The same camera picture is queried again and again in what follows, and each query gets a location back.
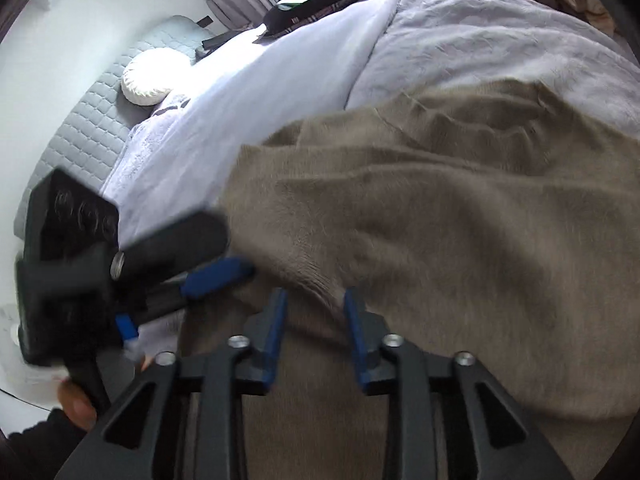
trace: blue clamp pad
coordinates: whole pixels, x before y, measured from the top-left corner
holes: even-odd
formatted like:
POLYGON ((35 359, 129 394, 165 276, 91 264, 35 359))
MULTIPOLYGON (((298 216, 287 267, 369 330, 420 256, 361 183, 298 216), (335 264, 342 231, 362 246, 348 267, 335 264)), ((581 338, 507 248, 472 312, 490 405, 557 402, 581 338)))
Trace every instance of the blue clamp pad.
POLYGON ((123 341, 129 341, 138 337, 138 329, 133 324, 129 314, 118 314, 116 316, 116 326, 123 341))
POLYGON ((242 258, 222 258, 207 267, 189 273, 180 287, 187 300, 197 300, 211 292, 250 278, 255 267, 242 258))
POLYGON ((271 293, 264 310, 251 316, 244 324, 242 332, 249 338, 251 353, 236 367, 236 378, 245 384, 253 384, 253 395, 267 393, 276 379, 286 319, 287 292, 277 288, 271 293))
POLYGON ((360 298, 353 289, 344 293, 344 315, 351 337, 351 361, 356 372, 356 380, 361 389, 365 390, 371 381, 367 370, 367 345, 362 331, 362 320, 358 311, 360 298))
POLYGON ((343 310, 356 380, 363 392, 374 395, 377 388, 384 387, 396 374, 394 366, 380 354, 382 339, 389 333, 389 327, 382 316, 367 312, 355 288, 348 288, 344 293, 343 310))

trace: black bracket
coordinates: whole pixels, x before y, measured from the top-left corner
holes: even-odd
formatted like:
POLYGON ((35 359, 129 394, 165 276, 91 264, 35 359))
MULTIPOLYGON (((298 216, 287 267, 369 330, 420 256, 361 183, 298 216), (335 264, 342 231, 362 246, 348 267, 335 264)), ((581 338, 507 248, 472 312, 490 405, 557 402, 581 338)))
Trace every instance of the black bracket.
POLYGON ((442 400, 450 480, 571 480, 525 410, 469 352, 423 352, 344 295, 356 379, 365 394, 389 396, 384 480, 436 480, 433 395, 442 400))
POLYGON ((191 394, 200 393, 193 480, 244 480, 242 395, 265 395, 276 376, 287 315, 277 289, 267 307, 211 354, 170 352, 137 378, 63 465, 56 480, 174 480, 185 467, 191 394))

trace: black handle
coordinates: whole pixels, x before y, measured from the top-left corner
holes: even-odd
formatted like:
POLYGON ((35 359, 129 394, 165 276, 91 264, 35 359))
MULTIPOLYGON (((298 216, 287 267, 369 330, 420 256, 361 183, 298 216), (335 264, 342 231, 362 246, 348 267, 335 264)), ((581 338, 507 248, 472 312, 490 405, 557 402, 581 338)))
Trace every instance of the black handle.
POLYGON ((69 370, 71 380, 80 386, 89 397, 98 416, 104 415, 111 407, 111 401, 104 387, 95 357, 83 361, 65 362, 65 366, 69 370))

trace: plaid fabric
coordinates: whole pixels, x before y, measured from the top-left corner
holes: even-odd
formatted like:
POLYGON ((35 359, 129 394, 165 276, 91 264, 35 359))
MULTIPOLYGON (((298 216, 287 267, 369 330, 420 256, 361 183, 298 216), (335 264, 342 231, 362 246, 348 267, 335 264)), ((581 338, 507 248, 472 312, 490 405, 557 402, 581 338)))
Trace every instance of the plaid fabric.
POLYGON ((322 10, 319 10, 315 14, 309 16, 308 18, 305 18, 304 20, 300 20, 295 25, 291 25, 290 27, 287 27, 284 30, 281 30, 277 34, 273 34, 272 36, 268 36, 268 38, 274 39, 274 40, 276 40, 277 38, 281 38, 282 36, 285 36, 286 34, 289 34, 290 32, 293 32, 297 28, 304 27, 305 25, 308 25, 309 23, 316 22, 316 21, 320 20, 321 18, 324 18, 325 16, 328 16, 329 14, 333 14, 334 12, 338 12, 339 10, 343 10, 343 9, 349 7, 351 4, 354 4, 355 2, 359 2, 359 1, 360 0, 340 0, 339 2, 335 2, 334 4, 332 4, 332 5, 328 6, 328 7, 325 7, 322 10))

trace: white wall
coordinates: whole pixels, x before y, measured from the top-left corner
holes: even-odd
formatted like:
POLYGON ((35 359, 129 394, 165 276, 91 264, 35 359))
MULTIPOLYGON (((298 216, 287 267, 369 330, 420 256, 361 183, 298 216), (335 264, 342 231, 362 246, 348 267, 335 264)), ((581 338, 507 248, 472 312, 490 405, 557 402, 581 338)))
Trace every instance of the white wall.
MULTIPOLYGON (((210 11, 205 0, 59 0, 48 11, 30 2, 0 43, 0 305, 15 304, 14 215, 42 150, 115 57, 174 14, 210 11)), ((0 388, 24 396, 2 370, 0 388)))

